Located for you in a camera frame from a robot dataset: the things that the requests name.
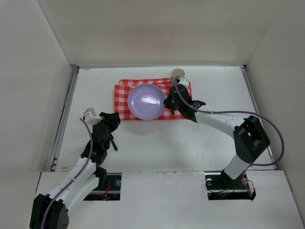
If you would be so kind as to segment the gold fork dark handle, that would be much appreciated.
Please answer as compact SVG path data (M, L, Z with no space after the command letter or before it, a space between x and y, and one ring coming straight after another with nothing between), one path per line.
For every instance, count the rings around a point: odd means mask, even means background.
M113 136L110 136L110 141L111 141L111 144L112 144L114 150L118 151L118 147L117 147L117 145L114 142L114 137Z

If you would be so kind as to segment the purple plastic plate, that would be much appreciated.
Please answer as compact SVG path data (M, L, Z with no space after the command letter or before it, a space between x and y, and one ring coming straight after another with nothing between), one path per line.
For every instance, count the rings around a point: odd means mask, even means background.
M141 120L153 120L164 113L166 99L163 91L153 84L141 84L133 88L127 99L130 112Z

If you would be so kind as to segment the light blue mug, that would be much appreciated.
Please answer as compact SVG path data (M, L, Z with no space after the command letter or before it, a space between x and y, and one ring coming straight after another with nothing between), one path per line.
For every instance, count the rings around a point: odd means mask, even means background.
M185 72L183 69L176 68L172 70L171 73L171 83L174 85L176 83L176 77L184 78L185 77Z

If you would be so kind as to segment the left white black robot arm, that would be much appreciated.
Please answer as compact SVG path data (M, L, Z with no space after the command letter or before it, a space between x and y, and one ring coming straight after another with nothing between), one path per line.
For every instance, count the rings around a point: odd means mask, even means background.
M105 184L107 171L101 165L108 149L115 146L112 134L121 123L119 113L96 114L89 108L80 121L90 139L66 177L48 193L39 193L35 197L29 224L31 229L66 229L77 206L91 191Z

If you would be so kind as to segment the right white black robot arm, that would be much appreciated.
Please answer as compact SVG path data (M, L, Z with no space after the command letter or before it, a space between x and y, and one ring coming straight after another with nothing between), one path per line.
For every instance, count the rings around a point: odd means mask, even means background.
M259 119L253 115L240 118L230 114L217 114L205 102L192 100L185 86L178 84L169 89L163 102L172 113L178 111L185 119L210 126L234 140L235 155L221 171L221 182L234 185L249 166L269 147L270 140Z

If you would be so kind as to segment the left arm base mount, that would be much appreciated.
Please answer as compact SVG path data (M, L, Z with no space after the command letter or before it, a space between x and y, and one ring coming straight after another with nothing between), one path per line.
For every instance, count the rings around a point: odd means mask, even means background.
M97 168L94 175L99 178L98 186L84 201L119 201L121 198L121 173L108 173L104 168Z

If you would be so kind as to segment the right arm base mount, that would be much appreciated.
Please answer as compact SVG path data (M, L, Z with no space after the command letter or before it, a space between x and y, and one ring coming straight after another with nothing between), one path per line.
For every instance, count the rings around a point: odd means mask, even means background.
M208 200L254 200L254 183L243 172L237 179L230 179L224 172L205 173Z

